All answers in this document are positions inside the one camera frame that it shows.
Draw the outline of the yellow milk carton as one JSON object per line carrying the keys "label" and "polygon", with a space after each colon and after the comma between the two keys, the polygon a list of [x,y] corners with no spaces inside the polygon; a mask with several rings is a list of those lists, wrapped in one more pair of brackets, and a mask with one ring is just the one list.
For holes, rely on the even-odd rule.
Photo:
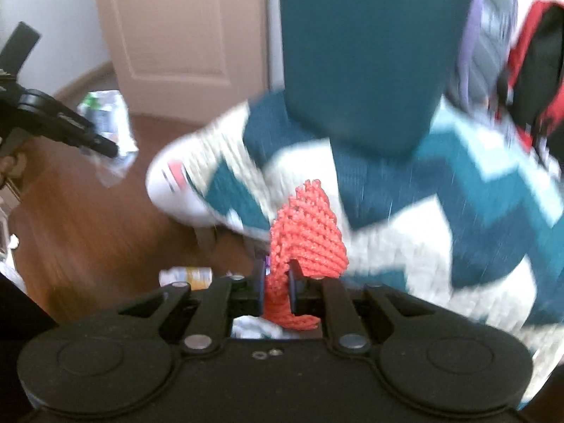
{"label": "yellow milk carton", "polygon": [[209,288],[213,280],[211,268],[191,268],[191,266],[175,266],[159,273],[161,287],[173,284],[175,287],[189,284],[192,290]]}

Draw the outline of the orange foam net sleeve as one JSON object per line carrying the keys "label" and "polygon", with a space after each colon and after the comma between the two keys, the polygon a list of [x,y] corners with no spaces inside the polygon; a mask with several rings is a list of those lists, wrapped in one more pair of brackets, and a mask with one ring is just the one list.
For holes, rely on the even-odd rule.
{"label": "orange foam net sleeve", "polygon": [[337,216],[318,179],[295,189],[270,227],[270,274],[265,280],[264,317],[288,330],[313,330],[319,319],[290,311],[290,262],[306,277],[338,278],[349,261]]}

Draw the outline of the teal trash bin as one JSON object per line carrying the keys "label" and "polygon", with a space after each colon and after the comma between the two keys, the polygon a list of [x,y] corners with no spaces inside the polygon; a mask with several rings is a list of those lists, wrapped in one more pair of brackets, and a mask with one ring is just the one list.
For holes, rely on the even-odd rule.
{"label": "teal trash bin", "polygon": [[454,69],[470,5],[280,0],[290,116],[366,152],[412,152]]}

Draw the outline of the clear plastic bag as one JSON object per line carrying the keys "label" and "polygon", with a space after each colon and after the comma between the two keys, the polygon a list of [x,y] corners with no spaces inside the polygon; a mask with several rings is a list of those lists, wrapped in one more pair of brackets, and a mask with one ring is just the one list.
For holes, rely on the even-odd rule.
{"label": "clear plastic bag", "polygon": [[92,91],[78,104],[78,113],[94,124],[99,136],[117,145],[115,157],[84,150],[96,168],[98,180],[105,187],[119,184],[135,162],[139,147],[131,127],[127,104],[118,90]]}

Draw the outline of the beige wooden door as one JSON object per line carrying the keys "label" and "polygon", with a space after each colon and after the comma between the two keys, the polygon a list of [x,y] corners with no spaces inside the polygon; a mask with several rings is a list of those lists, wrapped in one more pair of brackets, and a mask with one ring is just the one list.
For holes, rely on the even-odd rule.
{"label": "beige wooden door", "polygon": [[131,113],[206,124],[267,90],[267,0],[96,2]]}

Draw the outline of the teal white zigzag blanket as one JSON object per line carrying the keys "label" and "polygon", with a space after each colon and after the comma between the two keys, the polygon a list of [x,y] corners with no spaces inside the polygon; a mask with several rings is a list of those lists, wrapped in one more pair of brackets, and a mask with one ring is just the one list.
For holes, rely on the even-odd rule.
{"label": "teal white zigzag blanket", "polygon": [[405,291],[563,355],[563,186],[520,146],[446,101],[404,158],[367,156],[293,120],[282,92],[169,143],[146,174],[158,209],[263,240],[298,186],[318,180],[348,274],[392,268]]}

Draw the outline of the red black backpack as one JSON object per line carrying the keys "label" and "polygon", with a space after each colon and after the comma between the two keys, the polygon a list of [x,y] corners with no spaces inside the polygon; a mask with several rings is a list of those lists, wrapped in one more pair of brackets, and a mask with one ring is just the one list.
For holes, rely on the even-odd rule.
{"label": "red black backpack", "polygon": [[528,148],[563,159],[563,4],[535,0],[499,78],[505,108]]}

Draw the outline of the purple grey backpack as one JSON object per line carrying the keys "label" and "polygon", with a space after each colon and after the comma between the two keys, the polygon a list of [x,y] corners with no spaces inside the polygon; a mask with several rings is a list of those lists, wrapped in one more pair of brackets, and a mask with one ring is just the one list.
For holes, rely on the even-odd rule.
{"label": "purple grey backpack", "polygon": [[447,89],[468,112],[484,105],[505,69],[518,0],[471,0],[454,73]]}

